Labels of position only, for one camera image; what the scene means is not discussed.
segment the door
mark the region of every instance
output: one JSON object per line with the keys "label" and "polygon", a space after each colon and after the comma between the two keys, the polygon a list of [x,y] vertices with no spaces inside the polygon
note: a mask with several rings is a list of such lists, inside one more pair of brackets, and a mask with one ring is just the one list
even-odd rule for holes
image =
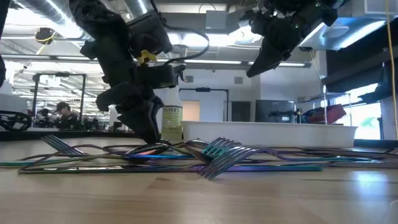
{"label": "door", "polygon": [[182,101],[182,120],[200,121],[200,101]]}
{"label": "door", "polygon": [[250,122],[250,102],[233,101],[231,111],[232,121]]}

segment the white tray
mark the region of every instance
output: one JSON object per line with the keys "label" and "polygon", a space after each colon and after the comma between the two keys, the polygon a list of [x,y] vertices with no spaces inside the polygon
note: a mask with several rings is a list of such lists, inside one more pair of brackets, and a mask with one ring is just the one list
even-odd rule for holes
{"label": "white tray", "polygon": [[184,139],[226,137],[248,145],[353,147],[357,127],[324,124],[182,121]]}

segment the yellow clamp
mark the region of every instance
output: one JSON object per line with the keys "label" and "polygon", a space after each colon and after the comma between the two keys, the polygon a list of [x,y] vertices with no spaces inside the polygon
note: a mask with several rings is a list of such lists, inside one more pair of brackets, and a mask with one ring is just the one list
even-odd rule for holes
{"label": "yellow clamp", "polygon": [[153,62],[157,61],[156,60],[156,56],[151,54],[151,53],[149,53],[147,50],[141,51],[141,57],[139,57],[137,59],[138,59],[139,63],[143,64],[143,63],[145,63],[145,59],[147,59],[147,58],[149,58],[149,60],[151,60]]}

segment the desk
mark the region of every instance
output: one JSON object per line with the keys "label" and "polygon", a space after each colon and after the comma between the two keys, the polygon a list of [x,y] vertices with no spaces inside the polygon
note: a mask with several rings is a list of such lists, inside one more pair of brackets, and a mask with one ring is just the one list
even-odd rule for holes
{"label": "desk", "polygon": [[[69,144],[136,144],[67,139]],[[2,160],[53,152],[41,141],[0,142]],[[17,174],[0,169],[1,224],[378,223],[398,200],[398,170],[182,174]],[[398,223],[393,203],[385,223]]]}

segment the mrs. meyer's bottle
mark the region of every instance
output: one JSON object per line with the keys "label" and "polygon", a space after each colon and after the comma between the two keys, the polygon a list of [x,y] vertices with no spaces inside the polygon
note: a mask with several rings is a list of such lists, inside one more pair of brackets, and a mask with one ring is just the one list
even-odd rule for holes
{"label": "mrs. meyer's bottle", "polygon": [[162,115],[162,139],[181,140],[182,102],[178,96],[178,85],[168,89]]}

